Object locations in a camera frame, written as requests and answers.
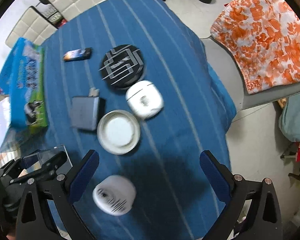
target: gray power adapter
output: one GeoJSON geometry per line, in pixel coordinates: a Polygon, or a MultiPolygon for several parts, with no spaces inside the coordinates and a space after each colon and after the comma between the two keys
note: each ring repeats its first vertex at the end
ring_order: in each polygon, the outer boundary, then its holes
{"type": "Polygon", "coordinates": [[[73,97],[71,126],[88,131],[95,131],[104,115],[106,101],[100,97],[73,97]]]}

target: tile floor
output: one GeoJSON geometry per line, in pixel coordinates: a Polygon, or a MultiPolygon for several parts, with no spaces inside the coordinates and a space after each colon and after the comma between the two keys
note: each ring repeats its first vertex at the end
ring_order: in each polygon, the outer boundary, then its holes
{"type": "MultiPolygon", "coordinates": [[[[211,4],[205,4],[199,0],[167,0],[166,4],[202,39],[210,36],[210,26],[230,1],[212,0],[211,4]]],[[[285,223],[300,205],[300,183],[288,177],[289,172],[297,172],[298,165],[292,159],[280,159],[290,144],[278,128],[280,114],[276,102],[240,111],[226,138],[232,172],[248,180],[271,178],[285,223]]]]}

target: orange floral cloth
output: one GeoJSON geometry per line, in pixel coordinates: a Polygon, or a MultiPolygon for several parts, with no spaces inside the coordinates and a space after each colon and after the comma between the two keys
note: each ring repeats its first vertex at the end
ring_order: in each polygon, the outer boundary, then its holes
{"type": "Polygon", "coordinates": [[[233,54],[249,94],[300,82],[300,20],[284,0],[233,0],[210,32],[233,54]]]}

